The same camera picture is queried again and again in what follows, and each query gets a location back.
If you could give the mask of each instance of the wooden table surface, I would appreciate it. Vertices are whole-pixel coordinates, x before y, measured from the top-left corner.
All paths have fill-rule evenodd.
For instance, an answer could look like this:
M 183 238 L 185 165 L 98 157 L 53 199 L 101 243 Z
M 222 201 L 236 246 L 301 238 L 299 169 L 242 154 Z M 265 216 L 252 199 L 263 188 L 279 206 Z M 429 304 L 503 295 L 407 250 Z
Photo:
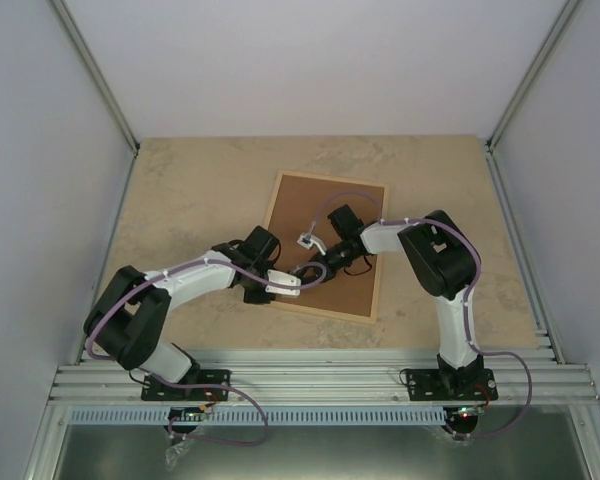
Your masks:
M 105 282 L 127 264 L 161 270 L 217 243 L 244 238 L 263 222 L 279 170 L 387 183 L 388 219 L 445 210 L 482 256 L 483 276 L 474 295 L 480 345 L 537 345 L 487 165 L 472 136 L 146 139 Z M 306 227 L 299 225 L 298 232 Z M 433 299 L 400 254 L 384 259 L 374 326 L 245 305 L 241 299 L 236 287 L 179 307 L 167 319 L 164 338 L 190 349 L 439 344 Z

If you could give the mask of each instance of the brown board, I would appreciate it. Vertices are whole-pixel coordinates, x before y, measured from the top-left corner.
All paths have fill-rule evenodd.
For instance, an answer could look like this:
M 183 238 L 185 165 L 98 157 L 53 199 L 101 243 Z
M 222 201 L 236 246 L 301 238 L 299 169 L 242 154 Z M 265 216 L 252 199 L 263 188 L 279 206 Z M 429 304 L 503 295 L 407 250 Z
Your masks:
M 326 200 L 347 191 L 359 191 L 373 196 L 382 205 L 384 214 L 389 193 L 385 184 L 289 171 L 278 174 L 265 219 L 265 226 L 280 239 L 282 246 L 280 259 L 276 263 L 277 270 L 289 271 L 307 262 L 317 252 L 316 247 L 309 251 L 298 245 L 298 237 L 308 230 L 314 215 Z M 377 206 L 368 198 L 345 195 L 334 199 L 324 209 L 313 231 L 327 248 L 340 241 L 327 215 L 344 204 L 348 204 L 365 224 L 378 217 Z M 369 257 L 369 261 L 372 269 L 368 273 L 349 276 L 339 272 L 335 279 L 305 290 L 299 297 L 278 296 L 272 305 L 287 310 L 374 324 L 377 317 L 382 260 L 380 257 Z M 358 259 L 349 271 L 355 274 L 366 268 L 363 259 Z

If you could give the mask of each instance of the purple cable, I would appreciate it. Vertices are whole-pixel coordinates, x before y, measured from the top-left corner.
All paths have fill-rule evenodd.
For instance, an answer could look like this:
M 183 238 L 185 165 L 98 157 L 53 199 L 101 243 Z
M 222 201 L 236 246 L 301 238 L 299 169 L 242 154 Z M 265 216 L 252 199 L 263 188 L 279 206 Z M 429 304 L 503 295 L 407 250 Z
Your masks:
M 256 402 L 253 398 L 251 398 L 249 395 L 247 395 L 243 391 L 238 390 L 237 388 L 229 387 L 227 385 L 216 385 L 216 384 L 208 384 L 208 383 L 181 385 L 179 383 L 171 383 L 158 375 L 153 375 L 153 378 L 157 379 L 159 382 L 161 382 L 164 385 L 171 387 L 171 388 L 180 388 L 183 390 L 190 390 L 190 389 L 194 389 L 194 388 L 195 389 L 205 389 L 205 388 L 211 389 L 212 388 L 215 390 L 224 390 L 226 392 L 231 392 L 231 393 L 240 395 L 242 398 L 246 399 L 251 405 L 253 405 L 255 407 L 255 409 L 260 414 L 260 417 L 262 418 L 262 422 L 264 424 L 264 433 L 262 434 L 262 436 L 260 438 L 258 438 L 257 440 L 251 440 L 251 441 L 245 442 L 245 441 L 241 441 L 241 440 L 230 440 L 227 438 L 209 437 L 206 435 L 199 435 L 199 434 L 193 434 L 193 433 L 187 433 L 187 434 L 177 433 L 177 432 L 173 431 L 173 424 L 175 423 L 176 419 L 172 418 L 169 421 L 169 424 L 167 425 L 167 431 L 169 432 L 169 435 L 172 435 L 174 437 L 180 437 L 183 439 L 195 438 L 196 440 L 202 440 L 204 442 L 219 443 L 221 445 L 232 445 L 234 447 L 256 447 L 258 445 L 262 445 L 269 438 L 270 429 L 269 429 L 269 419 L 267 418 L 267 414 L 264 412 L 264 410 L 258 404 L 258 402 Z
M 378 222 L 380 221 L 380 219 L 382 217 L 382 205 L 380 204 L 380 202 L 373 195 L 370 195 L 368 193 L 361 192 L 358 190 L 349 190 L 346 192 L 336 193 L 334 196 L 328 198 L 327 200 L 324 201 L 324 203 L 322 205 L 320 205 L 320 207 L 318 208 L 318 211 L 316 212 L 315 216 L 313 217 L 313 220 L 311 221 L 311 226 L 309 227 L 307 236 L 313 234 L 313 230 L 314 230 L 314 228 L 316 228 L 316 225 L 320 221 L 320 218 L 322 217 L 322 213 L 324 212 L 324 209 L 327 208 L 327 206 L 331 202 L 333 202 L 336 198 L 344 197 L 346 195 L 357 195 L 359 197 L 364 197 L 364 198 L 371 200 L 376 205 L 376 207 L 378 207 L 378 218 L 377 219 L 378 219 Z
M 327 269 L 321 263 L 318 263 L 318 262 L 304 263 L 302 265 L 298 265 L 298 267 L 299 268 L 304 268 L 304 267 L 316 267 L 316 268 L 319 268 L 322 271 L 320 273 L 320 276 L 316 280 L 314 280 L 313 282 L 307 283 L 306 285 L 289 286 L 289 285 L 283 285 L 281 283 L 276 283 L 276 282 L 271 282 L 269 280 L 265 280 L 264 278 L 260 278 L 257 275 L 255 275 L 255 274 L 253 274 L 251 272 L 248 272 L 247 270 L 245 270 L 243 268 L 240 268 L 240 267 L 238 267 L 237 265 L 234 265 L 231 262 L 226 262 L 224 260 L 215 260 L 215 259 L 207 259 L 207 260 L 196 259 L 196 260 L 192 260 L 190 262 L 183 263 L 182 265 L 178 265 L 176 267 L 173 267 L 171 270 L 167 271 L 166 275 L 164 273 L 161 273 L 160 275 L 156 275 L 155 277 L 150 278 L 146 282 L 143 282 L 140 285 L 138 285 L 137 287 L 134 287 L 126 295 L 124 295 L 123 297 L 121 297 L 120 300 L 118 300 L 113 305 L 113 307 L 111 307 L 111 309 L 107 313 L 105 313 L 103 315 L 103 317 L 100 319 L 100 321 L 98 322 L 98 324 L 95 326 L 95 328 L 91 332 L 91 335 L 89 335 L 89 338 L 87 338 L 87 342 L 85 344 L 85 349 L 87 350 L 87 354 L 91 358 L 95 358 L 97 360 L 110 360 L 111 357 L 109 357 L 108 355 L 99 355 L 99 354 L 95 353 L 93 351 L 93 345 L 95 344 L 96 338 L 98 338 L 98 335 L 100 334 L 100 332 L 102 331 L 102 329 L 105 327 L 105 325 L 107 324 L 107 322 L 109 320 L 111 320 L 111 317 L 113 317 L 113 315 L 118 310 L 120 310 L 135 295 L 137 295 L 138 293 L 142 292 L 146 288 L 149 288 L 149 286 L 153 285 L 154 283 L 159 282 L 160 280 L 163 280 L 167 276 L 175 275 L 176 273 L 180 273 L 183 270 L 187 270 L 187 269 L 193 268 L 193 267 L 199 267 L 201 265 L 223 265 L 225 267 L 229 267 L 229 268 L 235 270 L 236 272 L 241 273 L 245 277 L 248 277 L 248 278 L 250 278 L 252 280 L 255 280 L 256 282 L 260 282 L 260 283 L 262 283 L 264 285 L 268 285 L 268 286 L 271 286 L 271 287 L 284 288 L 286 290 L 307 290 L 309 288 L 317 287 L 318 285 L 320 285 L 322 283 L 322 280 L 324 280 L 324 278 L 327 276 Z
M 431 220 L 429 218 L 410 218 L 408 223 L 409 224 L 426 223 L 428 225 L 433 225 L 434 227 L 441 228 L 442 230 L 445 230 L 447 233 L 449 233 L 449 234 L 453 235 L 455 238 L 457 238 L 458 241 L 460 243 L 462 243 L 462 245 L 464 245 L 467 250 L 469 250 L 469 253 L 473 257 L 473 261 L 476 264 L 476 276 L 474 277 L 473 281 L 469 284 L 469 286 L 465 289 L 464 297 L 462 299 L 464 331 L 465 331 L 465 335 L 467 336 L 467 341 L 469 342 L 469 347 L 471 347 L 471 350 L 473 350 L 477 354 L 482 355 L 484 357 L 500 357 L 500 356 L 513 357 L 516 360 L 518 360 L 518 362 L 520 362 L 520 364 L 522 365 L 522 368 L 524 368 L 524 371 L 527 374 L 527 385 L 528 385 L 527 400 L 524 404 L 524 407 L 522 407 L 522 410 L 518 414 L 518 416 L 516 418 L 514 418 L 511 422 L 509 422 L 507 425 L 505 425 L 504 427 L 498 428 L 496 430 L 493 430 L 491 432 L 475 433 L 475 434 L 454 432 L 448 425 L 446 426 L 446 429 L 447 429 L 447 431 L 449 431 L 449 433 L 451 433 L 452 435 L 457 436 L 459 438 L 469 438 L 469 437 L 491 438 L 491 437 L 495 437 L 496 435 L 499 435 L 501 433 L 505 433 L 508 430 L 510 430 L 511 428 L 513 428 L 515 425 L 517 425 L 529 411 L 529 407 L 531 406 L 531 398 L 533 396 L 533 381 L 531 379 L 531 371 L 529 370 L 529 366 L 527 365 L 527 363 L 524 361 L 524 359 L 520 355 L 518 355 L 515 352 L 510 352 L 510 351 L 485 352 L 484 350 L 481 350 L 480 348 L 478 348 L 475 345 L 473 338 L 471 337 L 471 328 L 469 325 L 468 301 L 469 301 L 469 295 L 471 294 L 471 291 L 475 288 L 476 284 L 478 283 L 478 280 L 480 279 L 480 275 L 482 274 L 482 263 L 480 262 L 480 257 L 478 255 L 478 252 L 473 247 L 473 245 L 471 245 L 469 240 L 467 240 L 462 234 L 460 234 L 460 232 L 457 232 L 456 230 L 454 230 L 453 228 L 451 228 L 450 226 L 448 226 L 442 222 L 438 222 L 437 220 Z M 383 224 L 384 225 L 399 225 L 400 222 L 384 222 Z

